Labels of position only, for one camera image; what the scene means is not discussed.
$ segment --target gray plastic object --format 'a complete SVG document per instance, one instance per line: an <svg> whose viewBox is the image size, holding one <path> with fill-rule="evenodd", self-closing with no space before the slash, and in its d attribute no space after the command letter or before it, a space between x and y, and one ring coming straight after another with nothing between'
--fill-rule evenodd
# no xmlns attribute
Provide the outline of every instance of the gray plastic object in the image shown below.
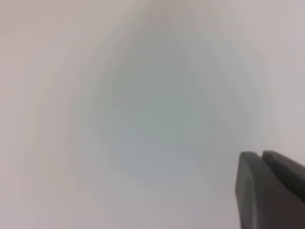
<svg viewBox="0 0 305 229"><path fill-rule="evenodd" d="M297 162L242 152L235 194L242 229L305 229L305 167Z"/></svg>

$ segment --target white wall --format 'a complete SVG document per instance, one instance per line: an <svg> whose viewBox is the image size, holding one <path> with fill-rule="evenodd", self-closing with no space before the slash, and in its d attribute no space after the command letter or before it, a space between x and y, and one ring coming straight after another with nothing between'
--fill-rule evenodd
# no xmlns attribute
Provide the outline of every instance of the white wall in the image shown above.
<svg viewBox="0 0 305 229"><path fill-rule="evenodd" d="M301 163L300 0L0 0L0 227L237 228L238 154Z"/></svg>

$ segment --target white background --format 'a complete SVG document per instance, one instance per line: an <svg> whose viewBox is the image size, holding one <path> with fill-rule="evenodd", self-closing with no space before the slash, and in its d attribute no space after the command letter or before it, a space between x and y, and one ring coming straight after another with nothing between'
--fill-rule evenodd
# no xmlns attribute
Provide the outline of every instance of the white background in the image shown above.
<svg viewBox="0 0 305 229"><path fill-rule="evenodd" d="M305 163L301 0L0 0L0 228L238 228L238 154Z"/></svg>

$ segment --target white surface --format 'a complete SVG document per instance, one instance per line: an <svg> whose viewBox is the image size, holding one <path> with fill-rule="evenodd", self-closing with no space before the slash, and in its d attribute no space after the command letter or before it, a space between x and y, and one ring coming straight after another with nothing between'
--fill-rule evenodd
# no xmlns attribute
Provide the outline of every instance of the white surface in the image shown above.
<svg viewBox="0 0 305 229"><path fill-rule="evenodd" d="M238 154L302 163L300 0L0 0L0 228L237 228Z"/></svg>

